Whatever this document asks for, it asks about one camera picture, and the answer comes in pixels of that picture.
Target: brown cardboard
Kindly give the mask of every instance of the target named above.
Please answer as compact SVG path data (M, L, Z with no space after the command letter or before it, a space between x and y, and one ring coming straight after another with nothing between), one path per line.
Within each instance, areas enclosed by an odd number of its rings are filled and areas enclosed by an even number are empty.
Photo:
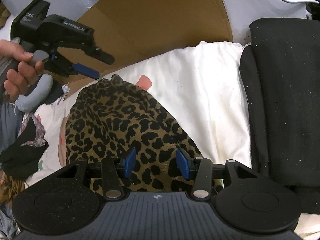
M75 49L60 52L103 75L200 41L232 41L222 0L99 0L78 22L95 30L96 45L112 54L115 63L109 66ZM60 80L83 78L77 75Z

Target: metal screw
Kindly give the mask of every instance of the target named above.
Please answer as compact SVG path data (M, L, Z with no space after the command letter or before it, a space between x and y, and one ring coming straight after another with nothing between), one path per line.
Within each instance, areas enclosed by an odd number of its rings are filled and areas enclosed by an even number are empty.
M193 195L197 198L205 198L205 197L209 196L209 193L205 190L198 189L193 192Z
M106 196L109 198L117 198L121 196L121 192L119 190L109 190L106 192Z

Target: gray handle grip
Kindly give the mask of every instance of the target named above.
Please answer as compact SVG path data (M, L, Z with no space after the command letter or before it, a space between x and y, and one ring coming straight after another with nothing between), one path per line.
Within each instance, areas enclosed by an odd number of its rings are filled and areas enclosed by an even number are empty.
M28 62L29 65L34 67L37 63L37 61L42 61L43 63L47 62L49 60L49 55L43 50L36 50L36 52L33 54L32 60ZM4 102L8 102L10 100L10 96L8 93L6 93L4 89L4 82L7 79L7 72L10 69L14 69L15 71L18 70L19 61L13 59L3 59L0 61L0 104Z

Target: leopard print fabric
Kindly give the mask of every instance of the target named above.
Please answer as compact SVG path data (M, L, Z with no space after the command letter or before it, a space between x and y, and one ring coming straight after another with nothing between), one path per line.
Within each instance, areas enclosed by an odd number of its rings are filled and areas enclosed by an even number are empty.
M177 121L145 90L118 75L84 88L71 108L66 125L67 164L79 158L89 163L118 155L130 146L137 161L124 190L187 191L177 167L175 152L182 147L191 157L201 156ZM101 179L92 178L90 189L102 194Z

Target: round black pad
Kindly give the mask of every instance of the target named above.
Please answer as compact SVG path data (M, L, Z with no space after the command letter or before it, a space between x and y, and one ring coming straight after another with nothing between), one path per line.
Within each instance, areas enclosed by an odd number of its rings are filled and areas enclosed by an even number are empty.
M242 197L242 203L253 211L266 212L275 209L279 200L268 192L249 192Z
M293 230L301 214L297 196L265 177L237 179L216 197L214 207L230 226L254 234Z
M62 235L88 224L99 199L75 179L59 178L35 184L14 200L12 213L23 229L40 235Z

